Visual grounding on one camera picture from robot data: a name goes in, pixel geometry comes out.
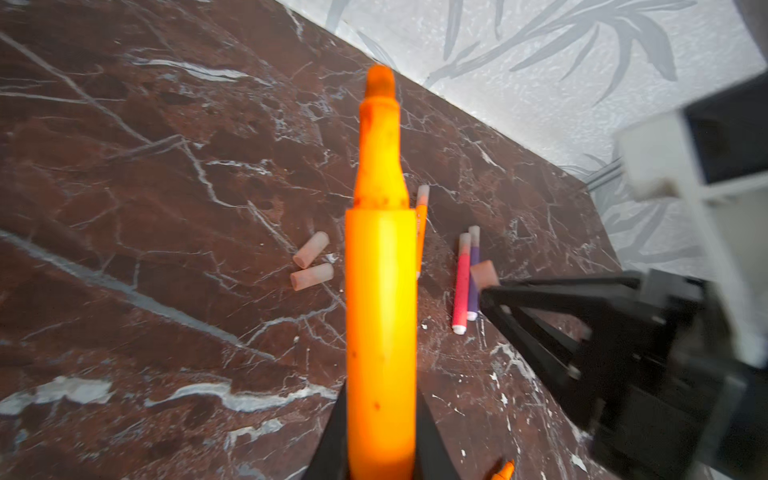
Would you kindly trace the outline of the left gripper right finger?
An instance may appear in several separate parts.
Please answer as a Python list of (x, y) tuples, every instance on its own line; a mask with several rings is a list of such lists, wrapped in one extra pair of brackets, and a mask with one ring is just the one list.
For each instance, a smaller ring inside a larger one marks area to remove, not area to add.
[(417, 391), (415, 479), (460, 480), (427, 401)]

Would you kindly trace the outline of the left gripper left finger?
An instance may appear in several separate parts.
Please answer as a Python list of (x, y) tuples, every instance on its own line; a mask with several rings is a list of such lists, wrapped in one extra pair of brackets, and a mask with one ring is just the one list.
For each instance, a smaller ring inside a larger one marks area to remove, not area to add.
[(344, 383), (302, 480), (349, 478), (347, 424), (347, 384)]

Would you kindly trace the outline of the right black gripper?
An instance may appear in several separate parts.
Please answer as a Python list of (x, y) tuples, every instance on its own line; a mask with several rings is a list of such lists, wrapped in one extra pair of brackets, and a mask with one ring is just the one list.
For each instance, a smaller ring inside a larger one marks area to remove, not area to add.
[(501, 281), (482, 313), (596, 457), (632, 479), (702, 462), (767, 475), (767, 371), (738, 361), (711, 285), (651, 271)]

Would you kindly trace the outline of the pink marker pen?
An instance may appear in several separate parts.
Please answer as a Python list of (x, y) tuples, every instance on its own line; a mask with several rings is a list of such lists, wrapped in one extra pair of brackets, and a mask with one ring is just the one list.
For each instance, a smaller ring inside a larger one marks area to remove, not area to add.
[(452, 315), (452, 330), (457, 335), (464, 335), (467, 330), (470, 253), (471, 234), (465, 232), (459, 236), (455, 296)]

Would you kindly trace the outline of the purple marker pen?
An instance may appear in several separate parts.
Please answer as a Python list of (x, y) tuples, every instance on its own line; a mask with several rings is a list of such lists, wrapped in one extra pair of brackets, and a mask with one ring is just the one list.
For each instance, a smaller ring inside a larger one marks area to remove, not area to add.
[[(471, 226), (468, 229), (470, 234), (470, 267), (474, 267), (480, 261), (480, 234), (481, 229), (478, 225)], [(475, 321), (478, 318), (478, 290), (473, 277), (469, 277), (467, 320)]]

